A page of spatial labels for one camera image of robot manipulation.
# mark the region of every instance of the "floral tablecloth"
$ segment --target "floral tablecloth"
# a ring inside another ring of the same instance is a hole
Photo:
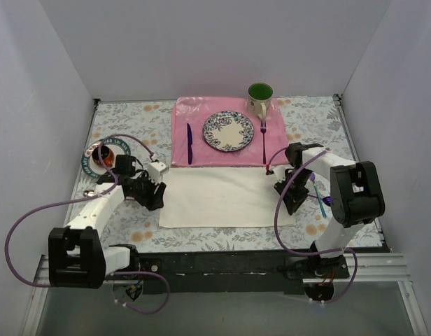
[[[352,159],[351,150],[331,97],[281,97],[281,107],[289,141],[317,142],[343,158]],[[101,103],[98,106],[88,144],[113,133],[127,133],[143,140],[157,153],[158,159],[171,162],[171,112],[175,101]],[[132,155],[148,162],[147,152],[131,139],[124,139]],[[83,171],[75,198],[92,189],[96,180]],[[316,185],[323,196],[329,190],[327,180],[317,177]],[[308,183],[307,188],[313,192]],[[71,218],[83,204],[75,204]],[[290,248],[308,248],[325,230],[331,216],[321,216],[318,201],[309,198],[298,210],[296,225],[280,227],[281,238]],[[274,209],[270,210],[270,221]],[[226,251],[280,249],[272,227],[264,228],[182,228],[158,227],[160,210],[149,212],[135,201],[122,203],[110,218],[101,242],[103,247],[130,243],[140,252]],[[366,225],[350,242],[352,247],[381,246],[374,224]]]

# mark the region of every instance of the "white cloth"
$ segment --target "white cloth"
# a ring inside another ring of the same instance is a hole
[[[164,228],[261,228],[273,226],[279,194],[264,167],[171,168],[160,226]],[[278,224],[294,225],[284,203]]]

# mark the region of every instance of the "fork handle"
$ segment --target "fork handle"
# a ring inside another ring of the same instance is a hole
[[[265,158],[265,133],[262,133],[262,142],[264,144],[264,154],[262,156],[262,163],[265,165],[267,163],[267,159]]]

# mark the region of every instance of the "blue knife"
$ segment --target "blue knife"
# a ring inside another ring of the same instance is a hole
[[[192,164],[192,130],[188,124],[188,164]]]

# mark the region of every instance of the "pink placemat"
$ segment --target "pink placemat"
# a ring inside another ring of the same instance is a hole
[[[211,115],[221,111],[236,111],[244,114],[253,123],[255,135],[245,148],[232,153],[210,147],[203,137],[203,124]],[[271,101],[267,114],[265,150],[267,162],[279,149],[288,146],[283,116],[276,99]],[[178,98],[172,111],[172,164],[189,167],[188,131],[192,128],[193,167],[263,166],[262,133],[259,118],[246,110],[246,99],[229,97],[182,97]],[[273,160],[273,165],[288,163],[284,153]]]

